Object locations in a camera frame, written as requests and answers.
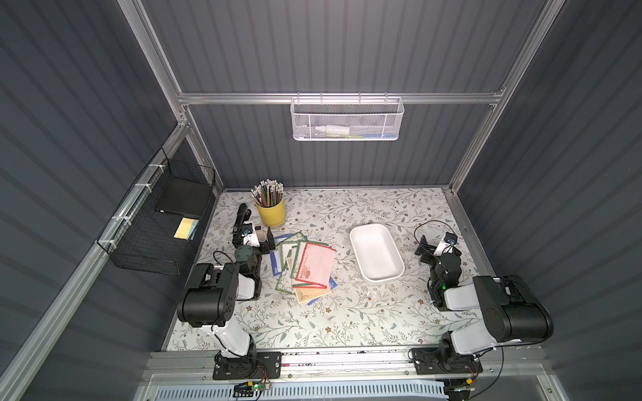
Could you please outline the white plastic storage box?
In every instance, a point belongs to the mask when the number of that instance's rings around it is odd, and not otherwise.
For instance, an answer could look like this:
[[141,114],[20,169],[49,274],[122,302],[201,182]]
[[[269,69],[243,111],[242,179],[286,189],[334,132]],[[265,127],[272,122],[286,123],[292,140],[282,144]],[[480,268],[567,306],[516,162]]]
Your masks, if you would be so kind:
[[355,227],[349,234],[351,246],[366,282],[380,285],[405,273],[405,264],[389,229],[379,223]]

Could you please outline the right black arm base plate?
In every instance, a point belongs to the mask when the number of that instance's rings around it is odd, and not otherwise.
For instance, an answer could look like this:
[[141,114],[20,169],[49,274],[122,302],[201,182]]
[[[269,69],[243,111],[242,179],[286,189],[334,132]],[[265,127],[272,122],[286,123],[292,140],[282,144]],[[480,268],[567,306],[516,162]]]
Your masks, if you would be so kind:
[[478,359],[471,355],[460,355],[454,351],[414,348],[410,350],[410,359],[419,375],[471,374],[477,376],[483,372],[483,366]]

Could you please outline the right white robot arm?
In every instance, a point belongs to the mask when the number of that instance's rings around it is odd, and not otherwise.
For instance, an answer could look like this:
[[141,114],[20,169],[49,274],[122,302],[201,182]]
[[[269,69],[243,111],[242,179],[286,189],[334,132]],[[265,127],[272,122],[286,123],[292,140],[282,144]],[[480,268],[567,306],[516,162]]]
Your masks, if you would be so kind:
[[475,276],[472,283],[461,284],[461,251],[456,244],[456,234],[446,232],[438,245],[421,237],[416,248],[430,270],[427,289],[434,307],[442,312],[481,312],[481,321],[441,337],[436,350],[441,364],[513,344],[541,344],[552,337],[550,313],[520,276]]

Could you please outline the blue floral stationery paper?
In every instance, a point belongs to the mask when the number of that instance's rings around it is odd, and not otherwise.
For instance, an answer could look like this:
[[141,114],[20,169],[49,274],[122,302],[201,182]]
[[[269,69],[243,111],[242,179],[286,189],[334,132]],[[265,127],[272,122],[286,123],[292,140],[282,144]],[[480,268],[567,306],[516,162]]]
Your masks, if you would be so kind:
[[290,237],[292,237],[292,235],[293,234],[290,233],[290,234],[284,234],[281,236],[274,237],[275,249],[272,250],[269,254],[272,273],[274,277],[280,276],[283,272],[282,257],[281,257],[281,252],[279,250],[279,244],[281,242],[288,240]]

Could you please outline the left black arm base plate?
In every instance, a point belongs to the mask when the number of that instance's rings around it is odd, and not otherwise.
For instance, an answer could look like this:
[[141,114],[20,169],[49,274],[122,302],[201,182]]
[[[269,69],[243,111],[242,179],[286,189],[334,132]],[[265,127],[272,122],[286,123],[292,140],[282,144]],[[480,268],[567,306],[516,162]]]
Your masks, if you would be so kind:
[[282,354],[280,352],[260,352],[241,358],[215,356],[212,379],[215,381],[278,379],[281,375]]

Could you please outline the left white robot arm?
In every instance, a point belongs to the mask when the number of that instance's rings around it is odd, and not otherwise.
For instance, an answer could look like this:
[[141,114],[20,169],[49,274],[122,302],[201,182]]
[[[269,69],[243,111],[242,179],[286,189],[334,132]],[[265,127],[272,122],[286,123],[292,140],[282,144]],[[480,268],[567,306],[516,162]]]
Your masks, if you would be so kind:
[[261,227],[250,237],[249,243],[235,251],[234,262],[193,267],[177,306],[177,318],[216,339],[224,359],[253,362],[257,358],[255,342],[241,328],[234,311],[239,301],[260,297],[262,251],[271,251],[275,243],[269,228]]

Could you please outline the beige stationery paper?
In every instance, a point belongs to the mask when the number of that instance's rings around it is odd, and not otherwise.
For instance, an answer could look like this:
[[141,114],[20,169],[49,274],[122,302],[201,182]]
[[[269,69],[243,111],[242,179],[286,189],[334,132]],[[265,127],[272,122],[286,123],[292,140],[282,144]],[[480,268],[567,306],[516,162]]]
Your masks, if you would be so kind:
[[294,287],[295,297],[297,298],[298,304],[305,304],[309,301],[319,297],[322,293],[327,290],[326,288],[317,288],[317,287]]

